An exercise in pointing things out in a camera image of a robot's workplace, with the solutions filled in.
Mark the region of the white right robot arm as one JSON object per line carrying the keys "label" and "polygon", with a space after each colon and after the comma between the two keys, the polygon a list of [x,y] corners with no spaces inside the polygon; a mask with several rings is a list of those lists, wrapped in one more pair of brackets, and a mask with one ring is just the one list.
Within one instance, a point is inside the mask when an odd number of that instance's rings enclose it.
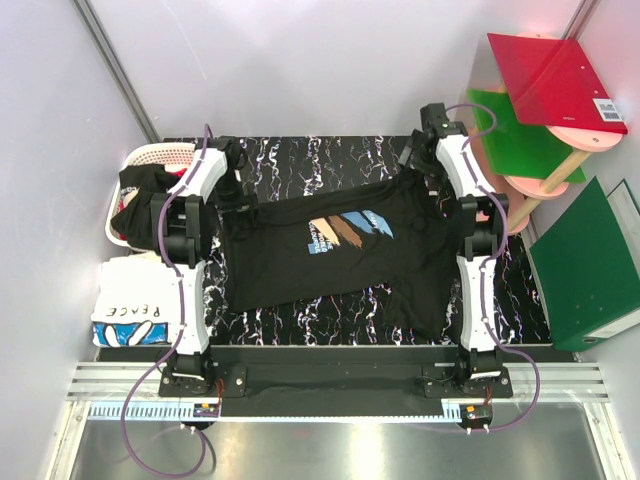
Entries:
{"label": "white right robot arm", "polygon": [[421,128],[412,133],[400,164],[418,169],[412,154],[425,147],[444,169],[459,205],[454,219],[456,261],[461,277],[463,325],[454,384],[466,396],[486,389],[501,374],[502,360],[494,320],[494,274],[506,247],[509,199],[485,176],[463,123],[449,108],[430,103],[420,109]]}

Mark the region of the black printed t-shirt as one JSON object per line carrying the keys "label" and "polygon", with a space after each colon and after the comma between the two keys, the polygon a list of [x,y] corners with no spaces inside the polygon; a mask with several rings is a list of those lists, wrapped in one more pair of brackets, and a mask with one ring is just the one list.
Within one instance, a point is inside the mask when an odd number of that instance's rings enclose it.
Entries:
{"label": "black printed t-shirt", "polygon": [[385,322],[434,339],[458,272],[454,238],[452,219],[410,168],[351,189],[227,212],[225,299],[242,312],[385,284]]}

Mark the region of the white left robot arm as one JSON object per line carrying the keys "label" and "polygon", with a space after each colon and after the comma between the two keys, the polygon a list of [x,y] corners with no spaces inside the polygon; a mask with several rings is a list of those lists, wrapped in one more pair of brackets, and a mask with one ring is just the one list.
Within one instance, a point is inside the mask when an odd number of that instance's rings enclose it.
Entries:
{"label": "white left robot arm", "polygon": [[176,185],[150,202],[154,248],[174,270],[179,295],[178,319],[167,323],[167,333],[176,336],[165,360],[167,374],[181,377],[181,384],[196,396],[208,394],[216,382],[209,366],[203,281],[218,215],[251,214],[258,205],[256,195],[241,182],[240,170],[247,161],[238,138],[207,136]]}

